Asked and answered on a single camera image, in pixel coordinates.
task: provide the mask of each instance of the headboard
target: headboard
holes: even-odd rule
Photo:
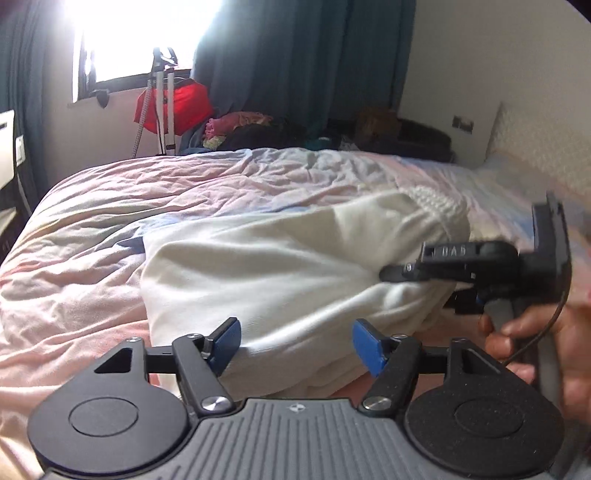
[[[591,139],[544,115],[501,103],[487,156],[503,153],[591,199]]]

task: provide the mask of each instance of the wrinkled bedding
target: wrinkled bedding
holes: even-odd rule
[[[31,410],[121,340],[149,342],[139,291],[146,232],[186,219],[334,205],[421,184],[464,197],[474,238],[531,244],[527,201],[478,173],[360,152],[143,158],[58,184],[0,267],[0,470],[7,478],[38,477],[26,440]],[[573,251],[581,278],[591,278],[588,246]]]

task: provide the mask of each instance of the wall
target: wall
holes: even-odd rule
[[[103,110],[96,99],[72,102],[74,26],[60,8],[47,44],[44,71],[44,147],[50,185],[69,175],[131,156],[133,122],[141,89],[112,93]],[[158,152],[158,138],[144,130],[138,156]]]
[[[467,166],[484,160],[502,100],[591,138],[590,52],[591,24],[565,0],[417,0],[399,113],[449,134]]]

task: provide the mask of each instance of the hand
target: hand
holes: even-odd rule
[[[485,349],[497,360],[514,351],[512,339],[529,338],[550,320],[556,305],[532,306],[494,332],[490,317],[483,315],[479,329],[487,335]],[[591,306],[567,304],[552,329],[563,375],[563,414],[591,424]],[[511,363],[508,368],[527,383],[536,375],[533,365]]]

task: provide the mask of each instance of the wall outlet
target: wall outlet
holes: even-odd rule
[[[471,135],[472,130],[474,130],[474,122],[465,116],[454,115],[452,127],[458,128]]]
[[[17,151],[17,166],[19,166],[25,161],[25,139],[22,135],[15,140],[15,146]]]

